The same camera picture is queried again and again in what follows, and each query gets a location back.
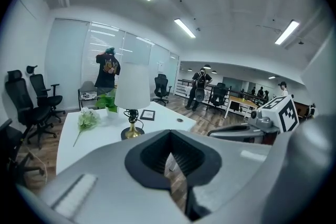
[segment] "black office chair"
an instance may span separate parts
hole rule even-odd
[[[162,99],[162,98],[167,97],[171,89],[171,86],[169,86],[169,91],[167,91],[167,84],[168,84],[168,79],[166,75],[158,74],[158,76],[155,78],[154,93],[157,97],[160,97],[160,98],[154,98],[153,101],[155,101],[156,103],[163,102],[164,106],[166,106],[166,104],[169,103],[169,101],[167,99]]]
[[[50,91],[50,89],[46,89],[42,74],[34,74],[34,69],[36,67],[37,66],[34,66],[34,67],[27,66],[27,73],[32,74],[30,76],[30,82],[32,83],[33,88],[37,95],[37,105],[38,106],[49,105],[51,107],[51,115],[58,118],[58,122],[61,123],[61,118],[57,116],[57,113],[63,113],[64,115],[65,111],[56,110],[56,106],[59,105],[63,99],[63,96],[56,95],[56,86],[59,86],[59,84],[51,85],[52,87],[54,87],[54,95],[51,97],[48,97],[48,91]]]
[[[220,109],[218,109],[217,107],[220,105],[223,105],[225,103],[225,95],[227,93],[227,90],[225,89],[225,84],[223,83],[218,83],[217,86],[215,86],[213,88],[213,95],[210,99],[211,103],[214,106],[209,105],[207,107],[207,109],[214,109],[214,112],[216,112],[216,110],[220,111],[222,113],[222,111]]]
[[[8,81],[5,83],[6,91],[17,109],[18,121],[27,127],[26,132],[36,125],[37,130],[28,137],[29,139],[37,135],[38,148],[41,149],[40,140],[43,133],[52,134],[56,138],[56,134],[46,129],[54,127],[52,123],[47,123],[51,116],[51,107],[48,105],[34,108],[33,102],[28,94],[25,79],[22,78],[20,70],[8,71]]]
[[[1,151],[6,158],[4,161],[7,164],[9,175],[13,181],[27,187],[24,174],[30,171],[39,171],[40,175],[44,175],[44,170],[37,166],[26,167],[28,159],[34,159],[31,153],[28,153],[23,160],[16,162],[17,153],[22,145],[22,141],[26,137],[26,132],[22,133],[13,127],[10,127],[12,120],[7,120],[0,126],[0,141]]]

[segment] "wooden floor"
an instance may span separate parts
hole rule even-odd
[[[193,112],[192,110],[184,108],[186,103],[186,98],[179,97],[178,95],[172,95],[169,96],[169,103],[166,107],[190,119],[196,120],[197,123],[192,128],[193,133],[206,135],[210,130],[244,122],[244,118],[242,116],[233,113],[229,113],[227,118],[224,119],[224,112],[222,112],[222,114],[219,111],[214,113],[213,109],[207,110],[207,106],[204,104],[200,104],[197,110]],[[58,120],[56,119],[50,120],[50,122],[54,123],[52,132],[57,134],[57,138],[53,138],[52,135],[45,134],[41,139],[42,149],[39,150],[37,147],[36,137],[33,137],[30,139],[31,144],[26,145],[25,143],[19,151],[17,158],[18,161],[27,154],[29,149],[36,157],[34,160],[29,162],[28,166],[40,166],[43,169],[46,168],[47,173],[44,176],[41,176],[38,172],[26,173],[27,186],[34,193],[38,193],[46,182],[51,181],[56,176],[57,149],[66,115],[61,114],[60,117],[62,119],[61,123],[58,123]],[[177,205],[184,210],[186,201],[185,177],[179,167],[176,167],[174,171],[170,171],[169,167],[171,167],[171,163],[168,162],[166,165],[165,176],[171,181],[172,198]]]

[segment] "desk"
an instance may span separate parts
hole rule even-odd
[[[242,98],[238,98],[238,97],[234,97],[234,96],[230,96],[229,98],[229,104],[227,105],[227,108],[226,108],[226,113],[225,113],[225,116],[224,118],[226,119],[227,117],[227,113],[229,113],[229,109],[230,109],[230,106],[231,106],[231,102],[236,102],[236,103],[239,103],[239,104],[243,104],[243,105],[247,105],[247,109],[246,109],[246,112],[245,112],[245,115],[244,115],[244,118],[246,117],[246,114],[247,114],[247,111],[249,110],[249,108],[257,108],[258,106],[256,104],[254,104],[253,102],[249,101],[249,100],[243,100]]]
[[[166,129],[190,131],[196,124],[196,121],[155,102],[151,102],[145,109],[155,111],[154,121],[141,120],[145,134]],[[80,112],[68,113],[58,145],[56,174],[59,174],[96,148],[121,141],[121,131],[130,126],[128,117],[123,114],[125,109],[119,109],[118,117],[115,119],[107,118],[106,109],[96,111],[100,115],[100,123],[91,130],[83,131],[74,147],[73,143],[78,135],[77,122]],[[178,122],[177,118],[182,119],[183,122]],[[142,126],[141,122],[136,122],[135,125],[137,127]]]

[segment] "black t-shirt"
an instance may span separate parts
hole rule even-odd
[[[200,73],[199,72],[196,72],[195,75],[193,76],[193,79],[197,80],[198,78],[200,77]],[[205,76],[203,76],[204,79],[200,79],[199,80],[199,83],[197,84],[196,86],[196,83],[193,85],[194,87],[197,87],[197,88],[204,88],[204,84],[205,84],[205,81],[210,81],[212,78],[209,76],[209,74],[205,74]]]
[[[114,76],[120,73],[120,64],[113,55],[103,54],[96,56],[96,62],[100,64],[99,74],[95,87],[113,88]]]

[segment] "black pants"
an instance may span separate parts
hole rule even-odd
[[[195,98],[195,92],[196,92],[196,87],[193,87],[192,89],[191,89],[191,91],[190,91],[190,95],[189,95],[189,100],[188,100],[188,105],[187,106],[191,106],[191,103],[193,102],[193,100],[194,100],[194,98]],[[195,100],[195,103],[194,103],[194,108],[197,108],[197,106],[198,106],[198,104],[199,104],[199,102],[197,102],[196,100]]]

